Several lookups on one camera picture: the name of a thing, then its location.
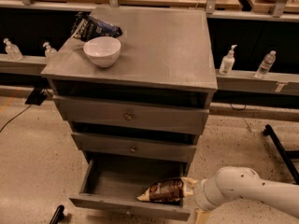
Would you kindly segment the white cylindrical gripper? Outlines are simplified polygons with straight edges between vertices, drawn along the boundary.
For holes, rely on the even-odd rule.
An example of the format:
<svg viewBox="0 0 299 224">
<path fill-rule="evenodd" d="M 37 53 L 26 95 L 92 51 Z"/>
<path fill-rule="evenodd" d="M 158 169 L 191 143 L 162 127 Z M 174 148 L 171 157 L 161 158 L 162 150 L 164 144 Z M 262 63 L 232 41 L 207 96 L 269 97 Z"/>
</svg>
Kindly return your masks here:
<svg viewBox="0 0 299 224">
<path fill-rule="evenodd" d="M 198 180 L 182 177 L 183 192 L 192 193 L 194 202 L 204 211 L 212 211 L 225 203 L 225 197 L 216 184 L 216 178 Z"/>
</svg>

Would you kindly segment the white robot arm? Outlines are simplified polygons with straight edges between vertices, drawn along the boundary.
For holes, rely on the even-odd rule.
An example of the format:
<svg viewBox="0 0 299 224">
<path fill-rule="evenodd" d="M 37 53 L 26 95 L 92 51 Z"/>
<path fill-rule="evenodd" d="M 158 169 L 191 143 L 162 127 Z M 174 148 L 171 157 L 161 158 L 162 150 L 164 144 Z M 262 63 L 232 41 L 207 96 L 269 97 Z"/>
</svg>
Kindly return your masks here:
<svg viewBox="0 0 299 224">
<path fill-rule="evenodd" d="M 209 179 L 201 181 L 183 177 L 184 196 L 193 197 L 204 211 L 212 211 L 224 203 L 239 199 L 253 200 L 299 217 L 299 186 L 261 179 L 247 167 L 220 168 Z"/>
</svg>

